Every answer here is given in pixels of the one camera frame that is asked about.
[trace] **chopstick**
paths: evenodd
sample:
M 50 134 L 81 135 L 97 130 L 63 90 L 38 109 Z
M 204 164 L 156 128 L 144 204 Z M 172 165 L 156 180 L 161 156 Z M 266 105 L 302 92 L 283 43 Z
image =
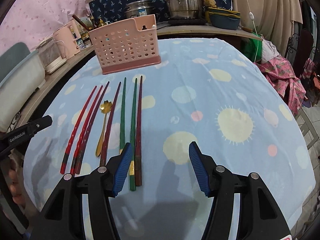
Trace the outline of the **chopstick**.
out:
M 131 191 L 136 190 L 136 184 L 134 182 L 134 150 L 135 150 L 135 140 L 136 140 L 136 104 L 137 104 L 137 82 L 134 83 L 133 92 L 133 102 L 132 102 L 132 112 L 131 112 L 131 131 L 130 131 L 130 144 L 132 147 L 132 159 L 129 167 L 129 186 Z
M 87 106 L 88 106 L 88 104 L 90 102 L 90 99 L 92 98 L 92 95 L 95 92 L 96 88 L 97 88 L 97 86 L 95 86 L 93 88 L 93 90 L 92 90 L 90 96 L 88 97 L 86 103 L 84 104 L 84 107 L 82 108 L 81 113 L 80 113 L 80 115 L 78 117 L 78 120 L 77 120 L 77 122 L 76 122 L 76 124 L 75 124 L 75 126 L 73 128 L 73 131 L 71 133 L 71 137 L 70 137 L 69 142 L 68 142 L 68 146 L 67 146 L 67 148 L 65 150 L 65 153 L 64 153 L 64 156 L 63 156 L 63 160 L 62 160 L 62 164 L 61 164 L 61 168 L 60 168 L 60 173 L 61 174 L 64 174 L 65 171 L 66 171 L 66 166 L 67 166 L 67 163 L 68 163 L 68 158 L 69 158 L 69 154 L 70 154 L 70 151 L 71 151 L 71 146 L 72 146 L 73 141 L 75 139 L 75 136 L 76 136 L 78 127 L 80 125 L 81 119 L 82 119 L 82 117 L 84 115 L 84 111 L 86 110 L 86 108 L 87 108 Z
M 141 101 L 142 101 L 142 76 L 140 78 L 138 112 L 137 112 L 137 133 L 136 148 L 134 151 L 134 182 L 136 186 L 142 186 L 142 166 L 141 166 Z
M 73 19 L 75 19 L 87 32 L 89 32 L 89 28 L 74 14 Z
M 123 92 L 122 92 L 122 104 L 121 104 L 121 117 L 120 117 L 120 147 L 119 153 L 121 154 L 125 146 L 125 90 L 126 90 L 127 78 L 124 78 Z
M 91 132 L 91 128 L 92 128 L 94 119 L 95 119 L 95 117 L 97 115 L 97 112 L 99 110 L 99 106 L 101 104 L 101 101 L 103 99 L 104 94 L 106 93 L 106 90 L 107 90 L 109 84 L 110 84 L 110 82 L 107 83 L 107 85 L 105 86 L 104 90 L 102 91 L 102 94 L 101 94 L 101 96 L 100 96 L 100 98 L 99 98 L 99 100 L 97 102 L 96 108 L 94 109 L 94 111 L 92 113 L 92 116 L 90 118 L 90 122 L 88 124 L 87 130 L 85 131 L 85 135 L 84 135 L 81 147 L 80 147 L 80 152 L 79 152 L 78 157 L 76 159 L 76 174 L 80 174 L 82 161 L 83 161 L 83 157 L 84 157 L 84 152 L 85 152 L 85 148 L 87 146 L 89 134 Z
M 103 141 L 103 145 L 102 145 L 102 151 L 101 151 L 101 156 L 100 156 L 100 166 L 106 166 L 107 150 L 108 150 L 108 144 L 109 144 L 109 138 L 110 138 L 110 132 L 111 132 L 112 119 L 113 119 L 113 114 L 115 112 L 120 87 L 121 87 L 121 82 L 119 82 L 118 89 L 115 94 L 115 98 L 113 99 L 113 102 L 112 102 L 112 107 L 111 107 L 111 111 L 109 114 L 106 133 L 104 135 L 104 141 Z
M 92 114 L 92 111 L 96 105 L 96 102 L 98 100 L 98 97 L 100 95 L 100 92 L 101 92 L 101 89 L 103 88 L 103 86 L 100 87 L 96 97 L 94 98 L 94 101 L 92 102 L 92 105 L 90 107 L 90 110 L 87 114 L 87 117 L 84 121 L 84 124 L 82 126 L 82 130 L 81 130 L 81 133 L 80 133 L 80 136 L 79 136 L 79 140 L 77 142 L 77 146 L 76 146 L 76 150 L 73 154 L 73 159 L 72 159 L 72 164 L 71 164 L 71 169 L 70 169 L 70 173 L 71 175 L 74 175 L 75 174 L 75 166 L 76 166 L 76 159 L 77 159 L 77 156 L 78 156 L 78 153 L 79 153 L 79 150 L 80 150 L 80 147 L 81 147 L 81 144 L 82 144 L 82 140 L 83 140 L 83 136 L 84 136 L 84 133 L 85 133 L 85 130 L 87 129 L 87 126 L 88 126 L 88 123 L 89 123 L 89 119 L 90 119 L 90 116 Z

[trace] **pink plastic basket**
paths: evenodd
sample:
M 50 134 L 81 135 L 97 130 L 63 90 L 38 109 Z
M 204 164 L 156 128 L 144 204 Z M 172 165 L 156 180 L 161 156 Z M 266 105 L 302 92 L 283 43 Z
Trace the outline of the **pink plastic basket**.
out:
M 103 74 L 161 63 L 155 15 L 126 19 L 89 32 Z

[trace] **blue gripper pad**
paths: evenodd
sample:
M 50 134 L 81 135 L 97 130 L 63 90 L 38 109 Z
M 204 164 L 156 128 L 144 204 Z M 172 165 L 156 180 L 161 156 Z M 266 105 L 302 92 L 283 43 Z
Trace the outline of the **blue gripper pad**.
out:
M 189 158 L 193 167 L 193 170 L 196 174 L 196 178 L 200 187 L 200 190 L 204 192 L 205 196 L 207 197 L 210 192 L 209 187 L 209 175 L 204 168 L 204 165 L 200 159 L 198 150 L 196 149 L 194 143 L 190 143 L 189 145 Z
M 132 150 L 130 144 L 128 144 L 127 147 L 124 147 L 124 149 L 121 152 L 121 155 L 123 155 L 122 159 L 114 175 L 114 184 L 112 192 L 115 196 L 117 196 L 118 193 L 122 190 L 124 181 L 128 174 L 130 162 L 132 159 Z

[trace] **metal screw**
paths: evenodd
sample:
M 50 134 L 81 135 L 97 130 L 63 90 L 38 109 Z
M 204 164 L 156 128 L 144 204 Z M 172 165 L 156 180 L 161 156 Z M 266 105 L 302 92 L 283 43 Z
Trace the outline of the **metal screw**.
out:
M 65 175 L 63 176 L 63 178 L 64 178 L 65 180 L 69 180 L 69 179 L 72 178 L 72 175 L 71 175 L 70 173 L 67 173 L 67 174 L 65 174 Z
M 259 179 L 259 175 L 255 172 L 251 173 L 251 178 L 253 179 Z
M 217 172 L 224 172 L 225 171 L 225 168 L 223 166 L 217 166 L 216 167 L 216 171 Z
M 105 166 L 101 166 L 101 167 L 98 168 L 98 172 L 99 173 L 105 173 L 106 170 L 107 170 L 107 168 Z

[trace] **green cloth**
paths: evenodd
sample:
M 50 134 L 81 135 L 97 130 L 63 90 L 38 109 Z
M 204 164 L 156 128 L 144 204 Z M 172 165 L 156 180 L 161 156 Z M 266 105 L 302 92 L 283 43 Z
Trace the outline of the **green cloth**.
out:
M 256 33 L 253 33 L 253 34 L 258 37 L 261 37 L 261 34 L 256 34 Z M 255 62 L 262 60 L 262 54 L 263 54 L 262 41 L 258 41 L 258 40 L 254 40 L 254 39 L 249 39 L 249 42 L 242 41 L 241 42 L 241 53 L 243 55 L 245 55 L 252 62 L 254 62 L 254 58 L 256 57 L 256 53 L 257 53 L 257 58 L 256 58 Z

